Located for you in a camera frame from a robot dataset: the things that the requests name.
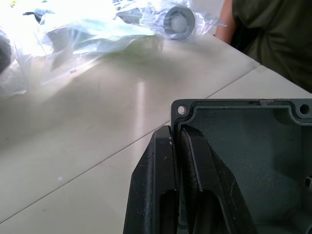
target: green shirt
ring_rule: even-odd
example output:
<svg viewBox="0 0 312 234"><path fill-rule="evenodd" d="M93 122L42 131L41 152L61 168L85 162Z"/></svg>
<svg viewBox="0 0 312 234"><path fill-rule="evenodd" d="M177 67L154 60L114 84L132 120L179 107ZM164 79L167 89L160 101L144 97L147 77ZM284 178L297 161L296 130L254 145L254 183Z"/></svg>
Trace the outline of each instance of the green shirt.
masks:
<svg viewBox="0 0 312 234"><path fill-rule="evenodd" d="M258 29L245 54L312 92L312 0L233 0L233 16Z"/></svg>

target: black plastic part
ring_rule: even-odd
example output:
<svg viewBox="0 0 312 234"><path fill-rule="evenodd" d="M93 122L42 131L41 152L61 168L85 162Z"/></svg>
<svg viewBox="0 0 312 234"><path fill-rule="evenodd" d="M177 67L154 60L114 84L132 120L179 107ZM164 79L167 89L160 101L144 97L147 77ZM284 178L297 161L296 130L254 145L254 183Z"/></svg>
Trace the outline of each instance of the black plastic part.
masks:
<svg viewBox="0 0 312 234"><path fill-rule="evenodd" d="M185 112L179 114L181 106ZM172 104L171 130L177 149L185 147L181 137L187 127L205 136L235 176L260 234L308 233L311 109L312 99L177 100ZM306 218L301 222L298 217Z"/></svg>
<svg viewBox="0 0 312 234"><path fill-rule="evenodd" d="M176 234L179 182L168 126L155 131L130 185L124 234Z"/></svg>
<svg viewBox="0 0 312 234"><path fill-rule="evenodd" d="M181 131L184 201L189 234L256 234L237 181L197 129Z"/></svg>

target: person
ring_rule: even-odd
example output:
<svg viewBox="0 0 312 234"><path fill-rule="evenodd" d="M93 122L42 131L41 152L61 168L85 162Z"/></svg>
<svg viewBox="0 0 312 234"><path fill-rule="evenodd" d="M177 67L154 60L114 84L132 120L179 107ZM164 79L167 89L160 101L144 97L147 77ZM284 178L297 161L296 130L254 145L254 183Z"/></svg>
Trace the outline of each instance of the person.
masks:
<svg viewBox="0 0 312 234"><path fill-rule="evenodd" d="M312 0L225 0L215 36L312 93Z"/></svg>

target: wrapped part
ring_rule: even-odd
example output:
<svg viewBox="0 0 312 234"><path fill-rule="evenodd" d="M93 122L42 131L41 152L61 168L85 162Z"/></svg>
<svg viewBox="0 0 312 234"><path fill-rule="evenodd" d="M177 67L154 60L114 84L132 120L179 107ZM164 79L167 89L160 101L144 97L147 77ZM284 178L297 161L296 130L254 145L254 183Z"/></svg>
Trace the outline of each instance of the wrapped part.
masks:
<svg viewBox="0 0 312 234"><path fill-rule="evenodd" d="M124 51L134 40L155 35L147 28L120 19L46 14L41 22L44 22L39 27L41 42L49 48L42 83L74 73L103 55Z"/></svg>
<svg viewBox="0 0 312 234"><path fill-rule="evenodd" d="M29 57L23 53L24 24L7 2L0 1L0 98L25 92Z"/></svg>
<svg viewBox="0 0 312 234"><path fill-rule="evenodd" d="M116 16L124 22L149 28L166 38L182 40L206 34L222 25L218 17L201 13L188 0L123 0L115 2Z"/></svg>

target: sleeve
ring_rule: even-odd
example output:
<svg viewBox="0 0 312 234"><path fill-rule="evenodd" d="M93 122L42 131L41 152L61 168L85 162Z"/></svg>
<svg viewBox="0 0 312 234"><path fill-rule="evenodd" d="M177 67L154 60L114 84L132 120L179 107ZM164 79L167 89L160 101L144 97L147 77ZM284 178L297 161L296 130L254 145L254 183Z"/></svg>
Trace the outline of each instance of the sleeve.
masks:
<svg viewBox="0 0 312 234"><path fill-rule="evenodd" d="M233 0L233 17L246 28L266 29L284 0Z"/></svg>

